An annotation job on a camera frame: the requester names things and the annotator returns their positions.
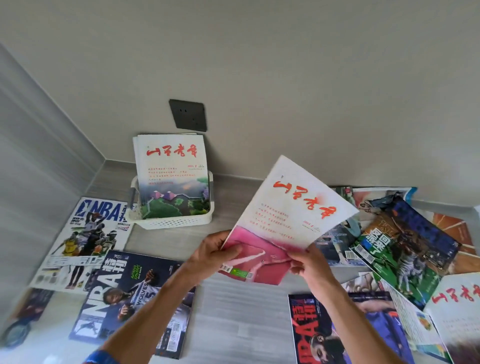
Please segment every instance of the gray floor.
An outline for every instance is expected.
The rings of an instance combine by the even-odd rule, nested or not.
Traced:
[[[135,165],[107,161],[87,196],[127,201]],[[186,259],[202,238],[233,227],[259,181],[216,176],[215,212],[208,225],[164,230],[135,226],[126,250]],[[356,268],[334,268],[340,282],[358,275]],[[197,289],[182,362],[196,364],[295,364],[287,294],[305,292],[304,281],[288,274],[279,286],[246,284],[215,274]],[[83,298],[56,293],[26,342],[2,353],[1,363],[80,363],[95,346],[67,339]],[[418,363],[437,361],[416,354]],[[151,363],[171,359],[152,357]]]

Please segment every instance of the sleeve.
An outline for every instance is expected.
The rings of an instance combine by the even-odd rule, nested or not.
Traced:
[[[95,350],[82,364],[120,364],[105,350]]]

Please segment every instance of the wall socket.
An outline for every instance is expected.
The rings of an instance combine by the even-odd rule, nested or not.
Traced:
[[[173,120],[177,128],[198,132],[207,131],[205,106],[201,102],[170,99],[168,103],[170,104]]]

